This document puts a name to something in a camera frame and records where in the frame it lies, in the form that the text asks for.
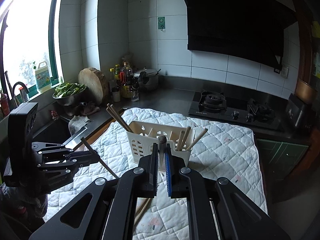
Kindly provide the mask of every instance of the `gas stove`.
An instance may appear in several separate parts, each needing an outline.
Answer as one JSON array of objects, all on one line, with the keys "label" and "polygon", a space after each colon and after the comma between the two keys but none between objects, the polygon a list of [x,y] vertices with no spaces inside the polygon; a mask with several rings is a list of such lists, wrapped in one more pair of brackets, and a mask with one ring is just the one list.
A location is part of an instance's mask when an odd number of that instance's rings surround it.
[{"label": "gas stove", "polygon": [[195,92],[189,115],[241,126],[257,126],[283,131],[275,111],[268,105],[250,99],[249,101],[225,97],[223,93]]}]

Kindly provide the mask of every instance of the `black range hood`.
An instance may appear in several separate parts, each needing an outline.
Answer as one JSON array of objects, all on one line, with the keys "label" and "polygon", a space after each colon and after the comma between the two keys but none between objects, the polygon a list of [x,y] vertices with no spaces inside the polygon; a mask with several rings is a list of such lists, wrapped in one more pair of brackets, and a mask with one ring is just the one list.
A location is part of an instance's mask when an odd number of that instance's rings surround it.
[{"label": "black range hood", "polygon": [[281,70],[284,29],[297,21],[287,6],[276,0],[184,1],[189,50],[232,55]]}]

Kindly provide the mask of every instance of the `white plastic jug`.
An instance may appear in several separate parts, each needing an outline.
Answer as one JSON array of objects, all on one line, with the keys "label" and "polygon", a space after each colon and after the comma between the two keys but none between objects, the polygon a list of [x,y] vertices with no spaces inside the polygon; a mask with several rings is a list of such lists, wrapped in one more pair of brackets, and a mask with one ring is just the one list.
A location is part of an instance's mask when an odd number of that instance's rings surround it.
[{"label": "white plastic jug", "polygon": [[43,93],[51,88],[51,78],[49,74],[48,64],[46,61],[41,62],[38,68],[34,66],[36,78],[36,86],[39,93]]}]

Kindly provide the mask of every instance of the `round cutting board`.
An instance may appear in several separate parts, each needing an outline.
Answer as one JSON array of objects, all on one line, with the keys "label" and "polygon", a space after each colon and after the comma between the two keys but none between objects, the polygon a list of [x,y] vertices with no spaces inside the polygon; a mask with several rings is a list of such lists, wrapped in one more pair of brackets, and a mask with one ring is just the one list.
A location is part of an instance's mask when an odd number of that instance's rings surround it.
[{"label": "round cutting board", "polygon": [[80,84],[87,85],[90,99],[98,106],[108,95],[108,80],[106,76],[98,69],[89,67],[80,71],[78,75]]}]

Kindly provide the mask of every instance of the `electrical outlet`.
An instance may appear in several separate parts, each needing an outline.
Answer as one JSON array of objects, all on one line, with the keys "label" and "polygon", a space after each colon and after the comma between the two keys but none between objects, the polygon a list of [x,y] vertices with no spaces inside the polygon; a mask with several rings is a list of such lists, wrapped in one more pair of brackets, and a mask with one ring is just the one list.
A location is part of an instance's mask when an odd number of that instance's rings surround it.
[{"label": "electrical outlet", "polygon": [[287,76],[288,76],[288,67],[287,66],[282,66],[280,75],[284,78],[287,78]]},{"label": "electrical outlet", "polygon": [[158,17],[158,30],[165,29],[165,18],[164,17]]}]

